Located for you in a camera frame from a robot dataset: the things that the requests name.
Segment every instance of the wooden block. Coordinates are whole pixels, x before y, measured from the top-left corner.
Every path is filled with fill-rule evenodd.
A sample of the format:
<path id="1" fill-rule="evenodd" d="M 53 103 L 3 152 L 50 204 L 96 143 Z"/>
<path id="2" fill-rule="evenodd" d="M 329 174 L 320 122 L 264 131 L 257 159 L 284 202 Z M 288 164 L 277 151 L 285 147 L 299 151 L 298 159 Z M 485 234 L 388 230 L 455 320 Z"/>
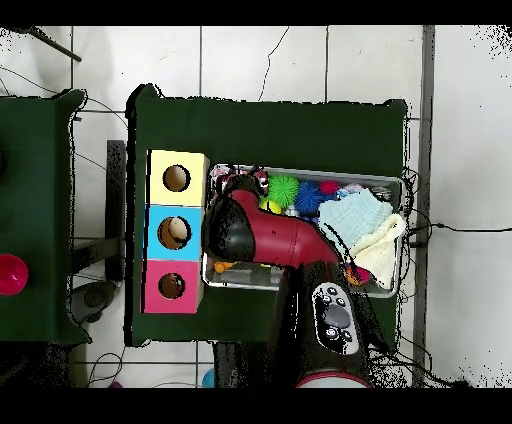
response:
<path id="1" fill-rule="evenodd" d="M 152 150 L 150 159 L 150 169 L 146 169 L 146 172 L 150 174 L 151 204 L 204 206 L 210 165 L 205 155 Z"/>
<path id="2" fill-rule="evenodd" d="M 142 313 L 195 314 L 203 297 L 201 262 L 149 259 L 142 287 Z"/>
<path id="3" fill-rule="evenodd" d="M 200 261 L 203 217 L 204 208 L 150 205 L 147 259 Z"/>

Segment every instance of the gray tray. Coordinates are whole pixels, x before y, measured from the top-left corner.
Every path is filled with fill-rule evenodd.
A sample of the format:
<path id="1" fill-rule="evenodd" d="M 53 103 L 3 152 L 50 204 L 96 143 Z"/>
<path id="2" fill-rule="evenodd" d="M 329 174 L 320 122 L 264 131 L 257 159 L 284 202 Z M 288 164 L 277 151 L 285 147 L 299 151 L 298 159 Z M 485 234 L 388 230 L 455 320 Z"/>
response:
<path id="1" fill-rule="evenodd" d="M 215 166 L 225 165 L 214 165 L 210 168 L 210 176 L 212 177 L 211 188 L 213 188 L 214 183 L 213 170 Z M 241 170 L 247 171 L 252 169 L 252 167 L 246 165 L 239 165 L 238 167 Z M 359 174 L 342 174 L 336 172 L 305 171 L 284 168 L 265 168 L 265 171 L 267 171 L 269 174 L 293 176 L 299 180 L 314 180 L 319 182 L 325 180 L 335 180 L 338 181 L 342 186 L 351 183 L 357 183 L 365 188 L 385 187 L 391 191 L 390 203 L 393 206 L 393 213 L 398 213 L 403 217 L 402 206 L 405 199 L 405 190 L 403 181 L 400 178 Z M 392 297 L 398 290 L 401 249 L 402 237 L 395 241 L 395 271 L 390 290 L 385 290 L 379 287 L 375 282 L 370 281 L 364 286 L 364 288 L 350 286 L 350 291 L 352 293 L 364 293 L 364 289 L 366 289 L 366 293 L 369 297 Z M 253 290 L 277 291 L 279 289 L 279 282 L 281 280 L 282 274 L 283 270 L 279 267 L 267 267 L 261 266 L 260 264 L 244 262 L 237 263 L 233 265 L 232 268 L 222 273 L 217 273 L 214 269 L 214 261 L 208 258 L 206 254 L 203 256 L 203 280 L 206 284 L 214 287 L 237 287 Z"/>

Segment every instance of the yellow block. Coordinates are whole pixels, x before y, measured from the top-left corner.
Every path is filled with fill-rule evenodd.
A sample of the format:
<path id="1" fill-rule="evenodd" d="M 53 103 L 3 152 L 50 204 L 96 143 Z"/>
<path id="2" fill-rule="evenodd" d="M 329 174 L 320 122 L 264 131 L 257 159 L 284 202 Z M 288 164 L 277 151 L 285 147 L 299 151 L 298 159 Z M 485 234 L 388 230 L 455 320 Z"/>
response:
<path id="1" fill-rule="evenodd" d="M 209 166 L 210 161 L 202 153 L 152 150 L 151 204 L 204 206 Z"/>

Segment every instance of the blue spiky ball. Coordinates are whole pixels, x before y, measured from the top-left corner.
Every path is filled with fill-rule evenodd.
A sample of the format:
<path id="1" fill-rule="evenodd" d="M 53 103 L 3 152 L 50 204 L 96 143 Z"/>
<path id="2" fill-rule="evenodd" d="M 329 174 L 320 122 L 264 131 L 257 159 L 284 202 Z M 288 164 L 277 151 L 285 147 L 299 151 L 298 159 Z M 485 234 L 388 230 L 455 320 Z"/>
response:
<path id="1" fill-rule="evenodd" d="M 294 205 L 301 214 L 316 212 L 323 201 L 324 195 L 316 181 L 303 181 L 299 184 Z"/>

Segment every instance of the dark green tablecloth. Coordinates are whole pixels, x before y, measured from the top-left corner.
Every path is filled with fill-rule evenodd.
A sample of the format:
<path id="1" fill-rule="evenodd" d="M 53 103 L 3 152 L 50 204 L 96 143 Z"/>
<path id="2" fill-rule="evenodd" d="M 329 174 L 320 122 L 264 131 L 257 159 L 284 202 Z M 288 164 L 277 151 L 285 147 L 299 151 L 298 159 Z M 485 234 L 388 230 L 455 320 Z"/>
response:
<path id="1" fill-rule="evenodd" d="M 70 274 L 70 118 L 84 99 L 0 98 L 0 253 L 23 258 L 25 289 L 0 296 L 0 340 L 82 343 L 66 312 Z"/>
<path id="2" fill-rule="evenodd" d="M 195 315 L 139 312 L 147 149 L 200 152 L 211 164 L 399 177 L 405 113 L 403 100 L 385 105 L 247 103 L 166 99 L 152 85 L 135 90 L 127 104 L 129 154 L 136 142 L 135 163 L 129 159 L 128 164 L 135 169 L 135 260 L 133 290 L 127 290 L 133 318 L 128 317 L 125 327 L 131 327 L 133 343 L 139 345 L 146 339 L 263 341 L 275 297 L 274 292 L 206 287 Z M 372 305 L 384 338 L 393 343 L 396 298 L 375 299 Z"/>

